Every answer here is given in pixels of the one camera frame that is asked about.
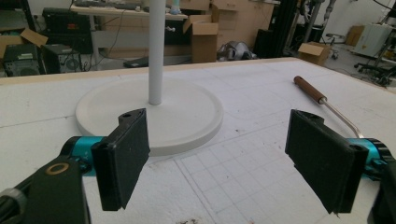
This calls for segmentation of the black computer case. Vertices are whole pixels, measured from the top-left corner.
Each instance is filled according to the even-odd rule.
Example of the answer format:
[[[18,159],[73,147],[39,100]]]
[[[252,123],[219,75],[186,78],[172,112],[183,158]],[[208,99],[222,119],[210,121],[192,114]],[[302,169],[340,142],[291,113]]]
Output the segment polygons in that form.
[[[80,72],[80,53],[63,44],[43,45],[42,58],[48,74]]]

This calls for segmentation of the black server unit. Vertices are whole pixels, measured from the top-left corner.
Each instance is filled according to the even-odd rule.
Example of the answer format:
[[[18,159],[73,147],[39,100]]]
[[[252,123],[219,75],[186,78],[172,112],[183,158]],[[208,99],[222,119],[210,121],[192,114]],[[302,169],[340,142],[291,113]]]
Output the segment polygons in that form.
[[[90,19],[66,8],[45,7],[46,27],[42,32],[51,44],[64,44],[82,54],[92,53]]]

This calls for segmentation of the black metal frame post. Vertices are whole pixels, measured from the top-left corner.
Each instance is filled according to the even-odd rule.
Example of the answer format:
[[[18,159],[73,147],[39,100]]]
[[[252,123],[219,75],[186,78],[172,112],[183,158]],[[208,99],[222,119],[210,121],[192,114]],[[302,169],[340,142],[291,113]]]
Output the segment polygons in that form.
[[[297,10],[297,4],[298,0],[280,0],[280,5],[276,10],[275,22],[270,30],[258,30],[253,48],[253,53],[258,58],[269,59],[284,56],[284,49]]]

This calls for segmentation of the flat-flapped cardboard box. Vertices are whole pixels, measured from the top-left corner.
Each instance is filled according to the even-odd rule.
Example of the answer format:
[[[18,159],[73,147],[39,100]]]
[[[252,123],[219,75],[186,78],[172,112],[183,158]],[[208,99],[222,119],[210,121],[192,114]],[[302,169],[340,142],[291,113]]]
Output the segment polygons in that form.
[[[0,59],[4,58],[8,45],[34,44],[38,47],[45,45],[48,38],[29,28],[17,30],[0,30]]]

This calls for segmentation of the white round-base stand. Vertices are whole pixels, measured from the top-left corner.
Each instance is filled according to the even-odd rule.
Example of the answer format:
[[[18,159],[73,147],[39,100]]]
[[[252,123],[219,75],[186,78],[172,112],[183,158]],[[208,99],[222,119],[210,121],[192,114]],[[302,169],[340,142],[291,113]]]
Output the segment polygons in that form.
[[[197,148],[219,131],[220,100],[187,81],[163,78],[165,0],[149,0],[148,75],[110,82],[78,102],[76,117],[84,134],[105,136],[116,128],[118,116],[147,110],[152,156],[168,156]]]

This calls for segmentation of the black equipment case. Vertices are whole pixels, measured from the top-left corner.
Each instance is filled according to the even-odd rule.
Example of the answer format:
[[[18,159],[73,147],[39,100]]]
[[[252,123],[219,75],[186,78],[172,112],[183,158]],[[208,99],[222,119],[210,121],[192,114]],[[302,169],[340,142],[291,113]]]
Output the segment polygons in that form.
[[[7,45],[4,68],[8,77],[39,75],[40,61],[37,47],[33,44]]]

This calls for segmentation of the white machine cabinet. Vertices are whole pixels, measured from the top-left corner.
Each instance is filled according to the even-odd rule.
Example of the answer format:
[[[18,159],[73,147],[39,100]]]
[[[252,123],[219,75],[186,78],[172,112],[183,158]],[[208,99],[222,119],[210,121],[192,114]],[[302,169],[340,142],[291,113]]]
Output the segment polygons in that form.
[[[392,30],[393,28],[389,25],[365,25],[353,52],[374,58],[385,44]]]

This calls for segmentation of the wooden-handled metal utensil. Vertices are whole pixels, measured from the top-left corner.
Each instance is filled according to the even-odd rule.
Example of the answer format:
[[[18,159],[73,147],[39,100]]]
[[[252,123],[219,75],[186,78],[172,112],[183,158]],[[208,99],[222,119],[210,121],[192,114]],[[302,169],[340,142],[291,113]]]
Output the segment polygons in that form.
[[[341,121],[345,123],[345,125],[358,137],[363,138],[363,134],[359,130],[359,128],[353,124],[346,116],[344,116],[340,111],[338,111],[334,106],[332,106],[327,97],[317,90],[314,86],[312,86],[309,82],[307,82],[304,78],[300,76],[296,76],[293,79],[294,83],[303,90],[307,95],[309,95],[315,102],[319,105],[325,105],[328,107],[334,115],[339,118]]]

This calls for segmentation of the black office chair base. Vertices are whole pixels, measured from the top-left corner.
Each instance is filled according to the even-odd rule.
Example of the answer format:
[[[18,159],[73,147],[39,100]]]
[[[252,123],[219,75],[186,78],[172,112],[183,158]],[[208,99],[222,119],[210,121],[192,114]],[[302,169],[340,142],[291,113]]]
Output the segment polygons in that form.
[[[391,79],[396,78],[396,66],[392,68],[382,68],[375,65],[356,63],[354,65],[361,74],[367,74],[372,78],[375,84],[387,87],[391,83]]]

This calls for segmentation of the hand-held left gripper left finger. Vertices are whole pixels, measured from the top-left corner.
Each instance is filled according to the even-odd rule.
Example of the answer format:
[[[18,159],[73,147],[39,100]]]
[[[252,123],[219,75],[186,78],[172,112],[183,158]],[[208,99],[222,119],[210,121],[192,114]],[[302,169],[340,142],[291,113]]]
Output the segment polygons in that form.
[[[149,153],[145,108],[120,115],[118,127],[92,146],[93,164],[104,211],[126,208],[149,159]]]

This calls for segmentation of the small cardboard box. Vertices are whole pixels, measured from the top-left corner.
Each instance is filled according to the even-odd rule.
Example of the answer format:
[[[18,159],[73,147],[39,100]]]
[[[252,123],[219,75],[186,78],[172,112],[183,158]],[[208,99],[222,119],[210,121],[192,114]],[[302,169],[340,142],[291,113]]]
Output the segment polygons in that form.
[[[331,47],[317,42],[303,43],[298,49],[298,57],[306,62],[322,66],[330,54]]]

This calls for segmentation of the silver grey bag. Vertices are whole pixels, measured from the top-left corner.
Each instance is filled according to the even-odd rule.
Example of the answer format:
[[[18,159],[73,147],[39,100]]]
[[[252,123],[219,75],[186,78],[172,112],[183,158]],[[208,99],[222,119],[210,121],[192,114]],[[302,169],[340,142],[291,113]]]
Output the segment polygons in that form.
[[[253,53],[245,42],[230,41],[222,45],[217,51],[219,61],[243,61],[255,60],[257,55]]]

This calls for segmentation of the open cardboard box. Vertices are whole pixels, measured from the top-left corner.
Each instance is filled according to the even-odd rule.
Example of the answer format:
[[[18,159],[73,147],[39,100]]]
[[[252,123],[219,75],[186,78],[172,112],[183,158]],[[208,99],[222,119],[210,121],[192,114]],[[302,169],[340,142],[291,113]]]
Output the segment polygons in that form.
[[[183,24],[183,33],[191,36],[191,61],[213,63],[217,59],[219,25],[211,15],[190,15]]]

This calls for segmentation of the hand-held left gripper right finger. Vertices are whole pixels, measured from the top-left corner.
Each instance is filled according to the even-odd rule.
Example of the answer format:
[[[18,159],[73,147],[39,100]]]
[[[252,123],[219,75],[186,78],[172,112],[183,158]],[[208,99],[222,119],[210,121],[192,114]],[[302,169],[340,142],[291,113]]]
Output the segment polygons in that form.
[[[285,152],[328,213],[352,210],[367,148],[347,141],[322,117],[292,109]]]

